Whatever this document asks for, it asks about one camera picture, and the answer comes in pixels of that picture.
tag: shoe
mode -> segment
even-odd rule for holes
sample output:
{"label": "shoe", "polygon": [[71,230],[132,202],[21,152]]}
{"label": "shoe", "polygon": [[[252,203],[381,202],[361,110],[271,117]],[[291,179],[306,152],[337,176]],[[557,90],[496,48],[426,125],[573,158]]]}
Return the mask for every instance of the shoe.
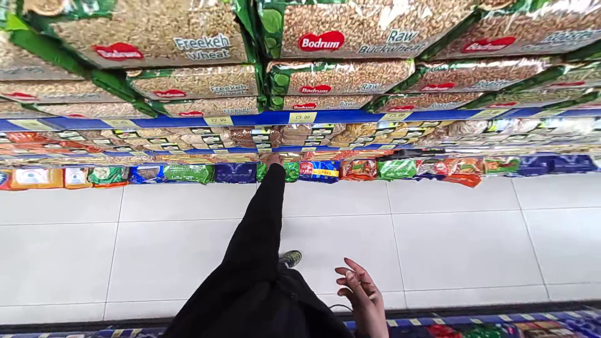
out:
{"label": "shoe", "polygon": [[279,258],[279,261],[286,264],[288,269],[294,268],[302,259],[302,254],[298,250],[288,251]]}

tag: yellow price label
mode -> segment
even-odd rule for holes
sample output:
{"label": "yellow price label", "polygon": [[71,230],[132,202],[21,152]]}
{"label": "yellow price label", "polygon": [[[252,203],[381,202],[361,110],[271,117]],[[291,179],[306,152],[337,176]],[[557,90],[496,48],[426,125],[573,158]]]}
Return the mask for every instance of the yellow price label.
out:
{"label": "yellow price label", "polygon": [[508,110],[509,109],[485,109],[468,117],[468,120],[488,120],[489,118],[499,116]]}
{"label": "yellow price label", "polygon": [[100,120],[115,129],[121,128],[140,128],[131,120]]}
{"label": "yellow price label", "polygon": [[234,123],[231,121],[231,116],[219,116],[219,117],[203,117],[204,121],[209,126],[233,126]]}
{"label": "yellow price label", "polygon": [[313,123],[316,117],[316,111],[291,112],[288,118],[288,123]]}
{"label": "yellow price label", "polygon": [[389,122],[395,122],[395,121],[403,121],[404,119],[408,118],[411,113],[413,113],[412,111],[406,111],[406,112],[387,112],[386,114],[384,114],[384,116],[382,116],[380,118],[379,121],[389,121]]}
{"label": "yellow price label", "polygon": [[551,109],[551,110],[543,110],[543,111],[539,111],[538,113],[532,115],[531,117],[553,117],[553,116],[557,116],[559,114],[561,114],[562,112],[567,111],[567,109],[561,110],[561,109]]}
{"label": "yellow price label", "polygon": [[24,118],[21,120],[7,120],[15,126],[25,128],[29,131],[53,131],[54,128],[45,125],[44,123],[30,118]]}

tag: white tiled floor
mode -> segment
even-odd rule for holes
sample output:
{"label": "white tiled floor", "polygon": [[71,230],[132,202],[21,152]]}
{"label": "white tiled floor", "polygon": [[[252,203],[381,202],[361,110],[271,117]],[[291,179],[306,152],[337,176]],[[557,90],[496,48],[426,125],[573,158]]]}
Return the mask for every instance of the white tiled floor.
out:
{"label": "white tiled floor", "polygon": [[[255,185],[0,192],[0,324],[172,316]],[[326,304],[368,269],[387,309],[601,299],[601,174],[288,184],[281,251]]]}

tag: shelf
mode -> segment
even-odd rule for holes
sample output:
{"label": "shelf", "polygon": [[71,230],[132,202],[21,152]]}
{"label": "shelf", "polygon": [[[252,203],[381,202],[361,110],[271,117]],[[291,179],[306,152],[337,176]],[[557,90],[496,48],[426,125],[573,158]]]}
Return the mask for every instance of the shelf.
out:
{"label": "shelf", "polygon": [[572,109],[541,112],[541,108],[520,109],[452,109],[439,111],[417,111],[392,114],[370,114],[363,110],[332,111],[264,111],[258,115],[229,117],[189,117],[171,118],[160,115],[157,118],[133,120],[87,120],[67,117],[46,117],[28,119],[25,123],[12,123],[11,120],[0,120],[0,131],[43,131],[73,129],[113,129],[113,128],[168,128],[168,127],[203,127],[203,126],[268,126],[275,124],[292,124],[291,114],[302,114],[308,119],[297,123],[360,123],[376,121],[435,121],[435,120],[467,120],[491,118],[525,118],[525,117],[596,117],[601,116],[601,109]]}

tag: black jacket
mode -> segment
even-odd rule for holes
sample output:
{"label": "black jacket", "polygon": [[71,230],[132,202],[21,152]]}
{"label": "black jacket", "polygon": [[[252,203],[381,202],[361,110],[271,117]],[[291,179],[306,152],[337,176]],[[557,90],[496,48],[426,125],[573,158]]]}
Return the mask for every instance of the black jacket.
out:
{"label": "black jacket", "polygon": [[278,263],[284,178],[282,166],[271,165],[223,261],[163,338],[352,338],[301,274]]}

